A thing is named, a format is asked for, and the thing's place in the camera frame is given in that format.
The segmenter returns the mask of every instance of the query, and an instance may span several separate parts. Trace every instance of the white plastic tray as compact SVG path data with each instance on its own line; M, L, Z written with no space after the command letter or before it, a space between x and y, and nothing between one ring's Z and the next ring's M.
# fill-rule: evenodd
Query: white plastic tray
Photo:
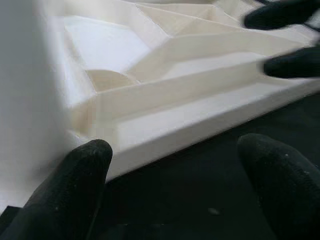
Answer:
M316 79L260 73L262 60L312 37L295 27L242 28L241 17L257 6L65 0L69 59L82 70L66 81L92 87L66 102L72 131L111 144L108 179L320 89Z

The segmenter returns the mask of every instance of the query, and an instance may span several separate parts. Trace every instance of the gloved finger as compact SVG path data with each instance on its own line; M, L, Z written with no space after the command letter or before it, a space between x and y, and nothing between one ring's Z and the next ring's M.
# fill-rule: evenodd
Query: gloved finger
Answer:
M72 150L34 191L0 240L86 240L99 208L112 149L92 140Z
M320 0L279 0L246 15L243 25L248 29L272 30L303 24L319 8Z
M241 137L238 154L277 239L320 239L320 171L294 148L260 134Z
M320 46L268 59L263 64L263 71L268 76L285 79L320 77Z

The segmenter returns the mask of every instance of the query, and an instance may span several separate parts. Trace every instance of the white 3d printed part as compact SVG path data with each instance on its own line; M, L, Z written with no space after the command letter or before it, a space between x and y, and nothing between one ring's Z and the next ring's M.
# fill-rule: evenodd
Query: white 3d printed part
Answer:
M318 79L261 73L261 61L307 46L314 35L301 26L268 32L242 28L241 17L258 6L253 0L64 0L57 14L64 39L58 93L71 119L71 145L97 138L109 142L114 151L110 180L319 91ZM54 99L52 91L43 94ZM52 116L43 118L43 124L59 126L48 144L64 145L62 116ZM39 142L32 144L40 148ZM15 159L20 155L7 157L1 170L7 168L11 176L0 176L0 212L6 205L23 206L48 175L30 179L31 168L44 162L56 166L50 165L56 157L50 152L43 162L41 155L24 163Z

